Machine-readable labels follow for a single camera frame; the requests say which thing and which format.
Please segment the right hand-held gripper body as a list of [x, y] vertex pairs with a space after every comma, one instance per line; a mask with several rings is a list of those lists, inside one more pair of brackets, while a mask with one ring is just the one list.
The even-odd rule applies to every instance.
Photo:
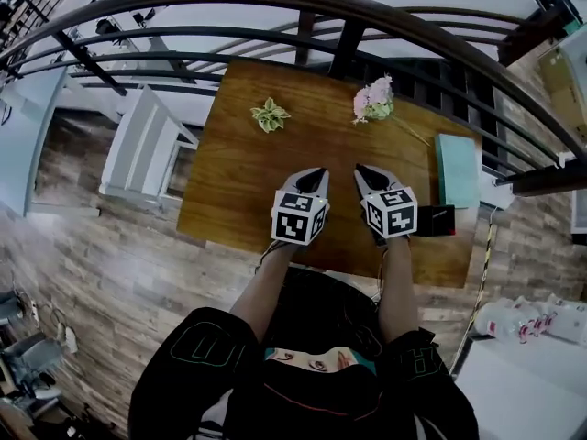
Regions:
[[412, 235], [417, 229], [418, 204], [410, 187], [367, 194], [360, 202], [376, 246], [388, 239]]

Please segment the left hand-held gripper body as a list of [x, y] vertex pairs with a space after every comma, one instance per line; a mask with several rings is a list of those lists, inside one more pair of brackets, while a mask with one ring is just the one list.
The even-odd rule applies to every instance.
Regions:
[[277, 190], [271, 209], [271, 237], [299, 246], [309, 245], [322, 231], [330, 205], [328, 186], [297, 192], [292, 185]]

